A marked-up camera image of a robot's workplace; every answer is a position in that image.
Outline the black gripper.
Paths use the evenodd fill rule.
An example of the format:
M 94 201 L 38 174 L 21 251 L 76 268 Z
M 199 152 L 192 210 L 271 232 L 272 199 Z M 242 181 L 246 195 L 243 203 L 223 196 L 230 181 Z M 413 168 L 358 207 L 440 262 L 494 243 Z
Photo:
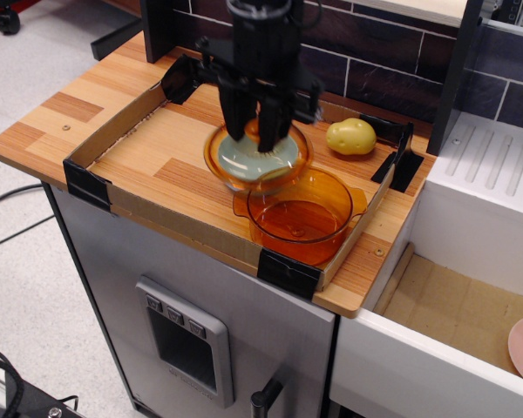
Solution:
M 309 19 L 303 1 L 227 1 L 230 40 L 200 38 L 208 79 L 219 86 L 228 134 L 241 140 L 256 117 L 258 152 L 271 152 L 289 133 L 292 120 L 316 122 L 323 83 L 300 62 L 302 33 L 319 24 L 321 2 Z

